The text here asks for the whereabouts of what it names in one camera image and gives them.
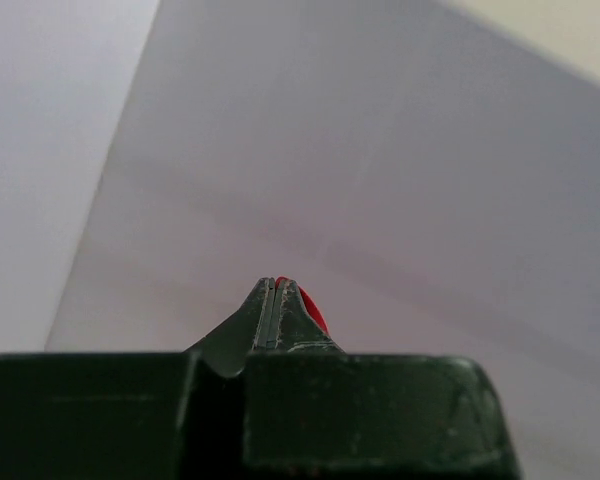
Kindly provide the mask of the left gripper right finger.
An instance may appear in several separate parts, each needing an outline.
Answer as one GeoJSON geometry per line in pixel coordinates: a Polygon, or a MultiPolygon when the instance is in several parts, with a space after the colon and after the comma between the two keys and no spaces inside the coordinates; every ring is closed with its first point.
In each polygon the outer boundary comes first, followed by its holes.
{"type": "Polygon", "coordinates": [[[347,353],[293,280],[269,281],[242,381],[242,465],[255,477],[523,475],[499,396],[478,363],[347,353]]]}

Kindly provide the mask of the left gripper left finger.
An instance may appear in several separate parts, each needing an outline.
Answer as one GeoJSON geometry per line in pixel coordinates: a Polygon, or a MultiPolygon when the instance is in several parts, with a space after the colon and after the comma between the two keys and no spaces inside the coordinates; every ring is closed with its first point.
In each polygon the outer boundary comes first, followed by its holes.
{"type": "Polygon", "coordinates": [[[238,477],[240,373],[274,287],[183,351],[0,354],[0,479],[238,477]]]}

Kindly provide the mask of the red t-shirt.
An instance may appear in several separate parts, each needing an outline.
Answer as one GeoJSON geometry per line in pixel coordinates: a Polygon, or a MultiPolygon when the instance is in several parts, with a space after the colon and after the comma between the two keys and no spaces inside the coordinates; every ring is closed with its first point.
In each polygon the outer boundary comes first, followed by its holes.
{"type": "Polygon", "coordinates": [[[309,317],[314,321],[314,323],[321,329],[321,331],[327,336],[330,335],[327,322],[325,321],[320,309],[314,302],[314,300],[310,297],[310,295],[303,289],[299,284],[296,284],[297,290],[302,299],[302,303],[304,308],[309,315],[309,317]]]}

